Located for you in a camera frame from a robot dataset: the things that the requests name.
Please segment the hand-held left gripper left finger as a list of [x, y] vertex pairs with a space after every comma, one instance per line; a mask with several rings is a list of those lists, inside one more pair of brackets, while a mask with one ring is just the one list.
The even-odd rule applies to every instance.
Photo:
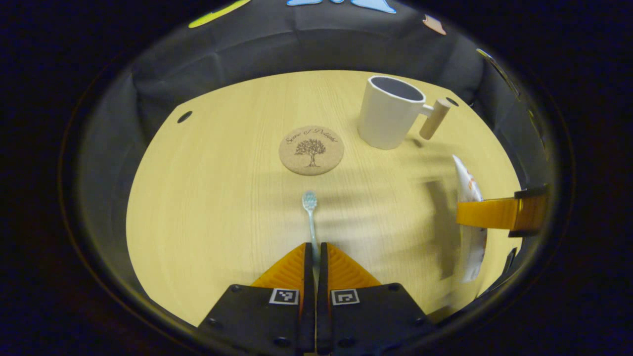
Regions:
[[303, 356], [315, 350], [312, 244], [303, 243], [250, 285], [233, 284], [197, 331], [235, 355]]

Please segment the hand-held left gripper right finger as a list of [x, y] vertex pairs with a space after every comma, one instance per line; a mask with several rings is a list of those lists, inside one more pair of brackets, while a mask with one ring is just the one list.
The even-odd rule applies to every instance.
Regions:
[[398, 282], [383, 284], [330, 243], [321, 244], [316, 351], [321, 356], [393, 356], [436, 330]]

